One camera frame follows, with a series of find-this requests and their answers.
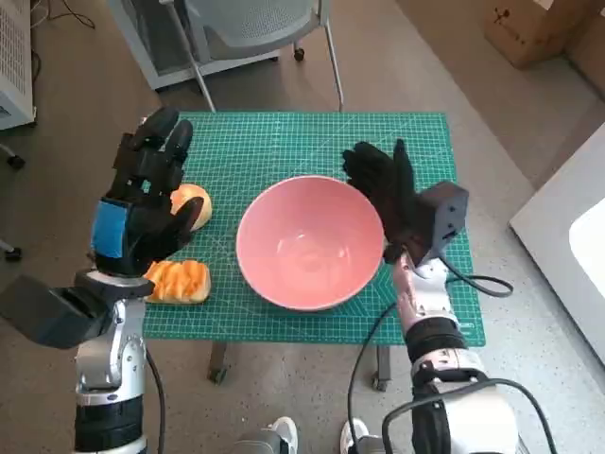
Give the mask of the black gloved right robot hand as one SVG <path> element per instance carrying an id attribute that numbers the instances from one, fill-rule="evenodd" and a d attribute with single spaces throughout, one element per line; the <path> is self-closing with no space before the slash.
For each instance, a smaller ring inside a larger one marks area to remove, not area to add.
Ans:
<path id="1" fill-rule="evenodd" d="M 413 168 L 403 139 L 391 155 L 368 142 L 358 142 L 341 153 L 347 184 L 372 204 L 383 226 L 387 246 L 384 260 L 395 263 L 402 255 L 420 266 L 429 251 L 417 230 L 417 193 Z"/>

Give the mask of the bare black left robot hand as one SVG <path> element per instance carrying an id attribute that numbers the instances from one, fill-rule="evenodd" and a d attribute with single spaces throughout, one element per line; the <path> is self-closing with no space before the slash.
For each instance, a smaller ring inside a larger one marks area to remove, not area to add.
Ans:
<path id="1" fill-rule="evenodd" d="M 99 271 L 140 277 L 190 241 L 204 200 L 195 196 L 173 211 L 171 195 L 182 182 L 192 137 L 191 122 L 171 107 L 160 108 L 135 132 L 122 135 L 115 175 L 92 228 Z"/>

